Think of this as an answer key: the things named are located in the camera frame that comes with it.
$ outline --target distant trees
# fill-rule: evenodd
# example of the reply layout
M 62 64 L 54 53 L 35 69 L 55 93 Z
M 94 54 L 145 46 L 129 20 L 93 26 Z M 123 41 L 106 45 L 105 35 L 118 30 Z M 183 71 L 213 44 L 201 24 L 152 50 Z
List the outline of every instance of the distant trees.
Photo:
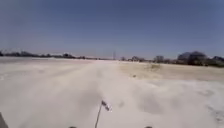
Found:
M 121 57 L 121 61 L 126 61 L 127 59 L 125 57 Z
M 2 51 L 0 51 L 0 56 L 3 56 Z
M 154 62 L 163 63 L 163 61 L 164 61 L 164 57 L 163 56 L 156 56 L 154 58 Z
M 144 62 L 145 61 L 145 58 L 143 57 L 138 57 L 138 56 L 133 56 L 132 61 L 138 61 L 138 62 Z
M 178 64 L 187 64 L 190 54 L 191 54 L 190 52 L 185 52 L 185 53 L 178 55 L 177 63 Z
M 188 58 L 188 65 L 206 65 L 207 56 L 202 52 L 192 52 Z
M 68 58 L 68 59 L 74 59 L 75 58 L 74 56 L 72 56 L 71 54 L 68 54 L 68 53 L 63 54 L 62 56 L 63 56 L 63 58 Z
M 211 59 L 199 51 L 185 52 L 178 56 L 177 64 L 224 67 L 224 58 L 215 56 Z

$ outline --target dirt road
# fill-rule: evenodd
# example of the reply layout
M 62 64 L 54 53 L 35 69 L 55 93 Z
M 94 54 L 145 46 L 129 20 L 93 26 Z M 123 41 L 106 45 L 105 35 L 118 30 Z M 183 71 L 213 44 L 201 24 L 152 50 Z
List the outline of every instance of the dirt road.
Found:
M 119 63 L 4 60 L 0 111 L 10 128 L 93 128 L 103 99 L 112 112 L 102 109 L 98 128 L 223 128 L 224 115 L 211 112 L 224 110 L 222 84 L 200 95 L 204 88 L 192 91 L 197 82 L 149 83 L 122 73 Z

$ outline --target dirt field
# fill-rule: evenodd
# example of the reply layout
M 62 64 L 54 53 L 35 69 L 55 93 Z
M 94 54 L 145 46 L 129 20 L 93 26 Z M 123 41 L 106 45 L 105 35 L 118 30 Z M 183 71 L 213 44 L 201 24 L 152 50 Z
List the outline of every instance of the dirt field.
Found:
M 213 68 L 0 58 L 0 112 L 9 128 L 90 128 L 103 99 L 112 112 L 102 109 L 98 128 L 224 128 L 222 78 Z
M 176 122 L 172 127 L 224 127 L 224 69 L 138 62 L 120 65 L 126 75 L 145 84 L 139 86 L 148 95 L 145 102 L 149 104 L 143 108 L 166 115 L 170 123 Z

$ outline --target blue sky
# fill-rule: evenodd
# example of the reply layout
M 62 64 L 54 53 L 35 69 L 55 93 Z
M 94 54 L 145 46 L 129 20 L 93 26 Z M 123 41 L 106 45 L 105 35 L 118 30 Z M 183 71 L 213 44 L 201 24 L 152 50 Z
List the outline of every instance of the blue sky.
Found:
M 223 0 L 0 0 L 0 49 L 224 56 Z

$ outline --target utility pole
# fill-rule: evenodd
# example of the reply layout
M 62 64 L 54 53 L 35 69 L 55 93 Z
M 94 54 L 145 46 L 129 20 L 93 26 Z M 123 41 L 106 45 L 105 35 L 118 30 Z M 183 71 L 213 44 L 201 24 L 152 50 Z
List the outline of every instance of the utility pole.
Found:
M 113 52 L 113 60 L 116 60 L 116 51 Z

